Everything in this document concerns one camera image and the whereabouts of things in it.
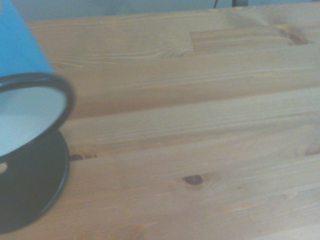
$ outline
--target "wooden table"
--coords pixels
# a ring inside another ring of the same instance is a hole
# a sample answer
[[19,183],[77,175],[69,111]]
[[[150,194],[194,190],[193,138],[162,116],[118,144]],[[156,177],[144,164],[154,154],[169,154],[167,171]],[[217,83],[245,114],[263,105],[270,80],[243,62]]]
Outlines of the wooden table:
[[76,89],[75,161],[56,205],[0,239],[320,239],[319,12],[29,22]]

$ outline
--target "wooden plank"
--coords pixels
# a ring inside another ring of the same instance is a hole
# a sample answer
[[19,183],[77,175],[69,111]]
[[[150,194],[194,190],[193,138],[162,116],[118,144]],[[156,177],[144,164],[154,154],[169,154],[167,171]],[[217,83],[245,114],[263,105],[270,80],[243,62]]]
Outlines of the wooden plank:
[[317,44],[60,70],[76,87],[71,119],[319,87]]
[[190,56],[191,32],[320,22],[320,3],[29,22],[56,69]]
[[[74,162],[71,184],[55,207],[37,224],[11,234],[8,239],[21,236],[26,240],[45,236],[50,236],[49,239],[95,239],[98,235],[130,239],[142,233],[147,239],[171,236],[170,239],[178,240],[189,228],[187,238],[204,234],[204,239],[235,235],[240,236],[239,239],[249,239],[302,224],[312,225],[319,220],[317,155],[291,159],[275,157],[273,161],[262,157],[236,165],[227,163],[214,172],[202,174],[205,181],[196,186],[164,177],[158,183],[145,181],[140,186],[110,189],[112,184],[106,181],[108,175],[104,173],[108,166],[113,168],[103,159]],[[112,176],[119,177],[113,182],[129,183],[134,178],[143,181],[150,169],[140,165],[136,170],[129,165],[125,171],[113,168]],[[243,215],[247,220],[239,223]],[[246,223],[256,228],[243,226]]]
[[319,23],[191,32],[195,54],[234,53],[319,43]]

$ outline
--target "black lamp shade rim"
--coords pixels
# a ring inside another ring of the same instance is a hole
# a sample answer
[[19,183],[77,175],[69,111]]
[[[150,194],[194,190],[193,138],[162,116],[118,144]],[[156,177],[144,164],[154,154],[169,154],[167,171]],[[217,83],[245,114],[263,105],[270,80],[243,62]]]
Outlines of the black lamp shade rim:
[[0,77],[0,94],[11,90],[33,87],[48,87],[61,91],[66,98],[65,108],[61,115],[41,134],[14,151],[0,156],[0,163],[7,162],[13,158],[17,153],[25,150],[30,143],[36,145],[53,134],[66,121],[74,108],[76,99],[73,88],[68,81],[58,75],[45,72],[28,72]]

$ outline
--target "wood knot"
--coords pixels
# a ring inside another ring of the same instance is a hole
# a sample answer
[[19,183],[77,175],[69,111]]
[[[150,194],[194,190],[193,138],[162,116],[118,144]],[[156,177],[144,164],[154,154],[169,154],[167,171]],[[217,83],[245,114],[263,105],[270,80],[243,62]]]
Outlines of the wood knot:
[[200,175],[186,176],[183,178],[186,184],[197,186],[204,183],[204,179]]
[[96,148],[92,145],[78,145],[69,148],[70,160],[94,159],[97,157]]
[[281,28],[280,33],[282,36],[287,38],[290,46],[309,44],[307,37],[302,33],[302,31],[293,26]]
[[70,156],[70,161],[78,161],[84,159],[80,154],[73,154]]
[[305,152],[306,156],[315,155],[315,154],[320,154],[320,143],[318,142],[310,146]]

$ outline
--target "wooden tabletop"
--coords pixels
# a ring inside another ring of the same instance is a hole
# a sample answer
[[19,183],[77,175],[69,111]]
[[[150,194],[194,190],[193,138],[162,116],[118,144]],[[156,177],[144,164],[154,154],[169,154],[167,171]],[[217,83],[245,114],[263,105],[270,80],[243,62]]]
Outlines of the wooden tabletop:
[[320,3],[29,22],[76,90],[55,206],[0,240],[320,239]]

